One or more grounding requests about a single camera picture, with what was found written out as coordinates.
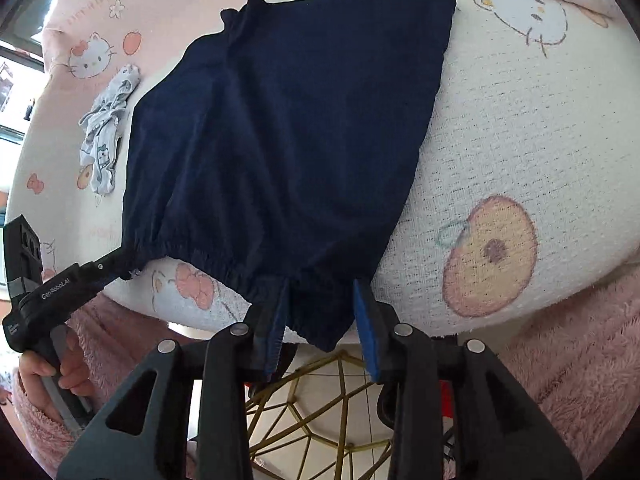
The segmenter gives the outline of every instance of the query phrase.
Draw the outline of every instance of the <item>hello kitty face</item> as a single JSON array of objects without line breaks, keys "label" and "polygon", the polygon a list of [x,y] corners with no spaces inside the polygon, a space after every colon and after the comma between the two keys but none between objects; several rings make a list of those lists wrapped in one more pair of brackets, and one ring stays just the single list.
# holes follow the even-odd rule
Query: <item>hello kitty face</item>
[{"label": "hello kitty face", "polygon": [[519,32],[530,42],[545,45],[562,43],[567,21],[564,7],[557,0],[474,0],[478,7],[490,10],[505,25]]},{"label": "hello kitty face", "polygon": [[79,79],[94,77],[107,68],[111,56],[109,43],[94,32],[89,41],[82,40],[71,49],[69,70]]},{"label": "hello kitty face", "polygon": [[109,165],[109,150],[106,145],[98,146],[98,167],[106,168]]}]

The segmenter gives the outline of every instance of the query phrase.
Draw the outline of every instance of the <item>human hand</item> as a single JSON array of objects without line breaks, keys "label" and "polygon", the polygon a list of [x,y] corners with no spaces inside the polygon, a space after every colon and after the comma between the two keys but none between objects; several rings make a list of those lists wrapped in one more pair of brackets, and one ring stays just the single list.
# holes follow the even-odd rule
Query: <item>human hand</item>
[{"label": "human hand", "polygon": [[[89,380],[89,367],[84,362],[84,352],[73,330],[66,334],[67,350],[60,361],[58,381],[60,388],[71,390],[77,396],[91,397],[95,394],[94,384]],[[51,377],[56,373],[53,366],[47,363],[36,352],[27,350],[20,356],[18,366],[20,380],[30,403],[41,410],[51,420],[62,423],[60,413],[53,405],[47,393],[42,377]]]},{"label": "human hand", "polygon": [[0,386],[0,406],[6,406],[8,402],[11,402],[11,392]]}]

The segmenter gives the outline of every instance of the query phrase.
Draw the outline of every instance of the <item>textured white fabric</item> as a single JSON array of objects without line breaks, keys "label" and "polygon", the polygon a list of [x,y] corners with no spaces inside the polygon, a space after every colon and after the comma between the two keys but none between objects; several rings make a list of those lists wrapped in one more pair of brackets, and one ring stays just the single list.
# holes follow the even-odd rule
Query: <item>textured white fabric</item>
[{"label": "textured white fabric", "polygon": [[[122,18],[105,23],[121,26],[143,12],[121,1]],[[162,8],[171,15],[153,27],[127,25],[144,37],[132,60],[148,74],[129,105],[170,72],[194,38],[222,30],[220,9],[245,1],[168,0]],[[604,28],[572,4],[540,2],[457,0],[414,186],[373,281],[377,298],[432,335],[550,305],[640,244],[638,38],[625,20]],[[72,8],[66,0],[59,5]],[[86,35],[95,30],[89,27]],[[113,37],[102,28],[100,35]],[[11,218],[25,213],[41,240],[55,240],[57,271],[116,248],[122,229],[124,186],[98,200],[76,189],[82,174],[68,154],[77,153],[77,128],[52,120],[69,77],[54,70],[38,102],[9,208]],[[71,109],[75,101],[67,101]],[[130,118],[118,182],[126,179],[129,125]],[[39,195],[26,188],[36,170],[45,184]],[[133,310],[214,332],[247,308],[237,294],[168,258],[106,291]],[[350,333],[345,341],[355,339]]]}]

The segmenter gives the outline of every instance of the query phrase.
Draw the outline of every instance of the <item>geometric metal stand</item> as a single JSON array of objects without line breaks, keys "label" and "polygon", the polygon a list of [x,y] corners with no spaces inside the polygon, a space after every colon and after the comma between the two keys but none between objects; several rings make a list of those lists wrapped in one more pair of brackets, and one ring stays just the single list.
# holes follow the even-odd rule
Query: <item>geometric metal stand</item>
[{"label": "geometric metal stand", "polygon": [[[315,410],[310,415],[303,417],[303,415],[300,413],[300,410],[296,407],[296,401],[297,401],[296,391],[298,390],[298,385],[300,384],[300,381],[301,380],[303,381],[305,376],[308,376],[315,370],[318,370],[318,368],[321,368],[333,362],[336,362],[338,366],[338,376],[340,377],[340,394],[334,399],[332,399],[331,401],[329,401],[328,403],[326,403],[324,406],[319,408],[318,410]],[[382,466],[383,463],[385,463],[385,461],[388,460],[389,457],[391,457],[391,447],[392,447],[391,439],[384,439],[377,442],[371,442],[370,444],[362,444],[360,446],[354,446],[353,444],[350,444],[349,442],[347,442],[347,418],[349,413],[349,400],[352,397],[356,396],[357,394],[361,393],[362,391],[373,386],[374,383],[369,381],[366,384],[363,384],[362,386],[348,392],[346,388],[345,380],[344,380],[344,367],[342,365],[343,362],[347,362],[347,363],[350,363],[351,365],[355,365],[364,369],[364,362],[361,359],[358,359],[356,357],[349,355],[346,350],[341,350],[339,352],[336,352],[335,354],[332,354],[329,357],[319,359],[317,361],[311,362],[309,364],[306,364],[298,368],[292,374],[285,376],[279,382],[268,386],[266,389],[256,394],[254,398],[249,399],[246,402],[246,405],[245,405],[246,414],[247,416],[252,416],[251,422],[249,423],[249,426],[248,426],[249,439],[251,439],[252,434],[255,431],[256,425],[260,420],[260,416],[263,413],[271,410],[280,410],[276,419],[270,425],[269,429],[266,431],[265,435],[262,437],[260,442],[257,442],[256,444],[253,444],[252,446],[249,447],[249,456],[252,460],[252,465],[255,469],[261,471],[267,476],[270,476],[274,480],[287,480],[277,475],[276,473],[271,472],[268,469],[264,468],[260,464],[260,459],[258,457],[267,455],[272,451],[283,449],[284,447],[290,446],[292,444],[295,444],[297,442],[304,441],[304,440],[306,440],[305,450],[302,455],[302,460],[300,461],[300,468],[298,469],[298,476],[296,480],[316,480],[320,475],[329,471],[329,469],[331,469],[332,467],[335,467],[334,480],[342,479],[342,471],[345,468],[349,468],[349,472],[350,472],[348,476],[349,480],[356,480],[353,477],[353,455],[355,453],[368,451],[375,448],[382,448],[383,452],[380,455],[380,458],[376,460],[373,466],[369,468],[367,471],[365,471],[359,477],[359,479],[357,479],[357,480],[370,480],[373,474],[377,471],[377,469],[379,469],[380,466]],[[287,396],[287,400],[285,402],[269,405],[269,400],[271,399],[273,394],[277,390],[281,388],[285,388],[287,385],[289,385],[289,394]],[[310,422],[312,422],[313,420],[321,416],[323,413],[327,412],[332,407],[337,406],[340,403],[342,404],[342,413],[340,416],[340,433],[337,441],[327,438],[325,436],[322,436],[314,432],[309,427]],[[286,412],[289,412],[293,416],[296,422],[291,426],[289,426],[288,428],[285,428],[284,430],[281,430],[278,433],[271,435],[271,433],[273,433],[274,428],[276,427],[276,425],[282,419],[283,415]],[[287,438],[291,433],[300,429],[302,429],[304,435],[292,440],[287,440],[286,442],[282,443],[283,439]],[[320,471],[313,473],[312,476],[302,478],[302,473],[305,468],[306,457],[308,456],[309,446],[312,440],[315,440],[320,444],[323,444],[325,446],[335,449],[335,460],[330,464],[328,464],[325,468],[321,469]]]}]

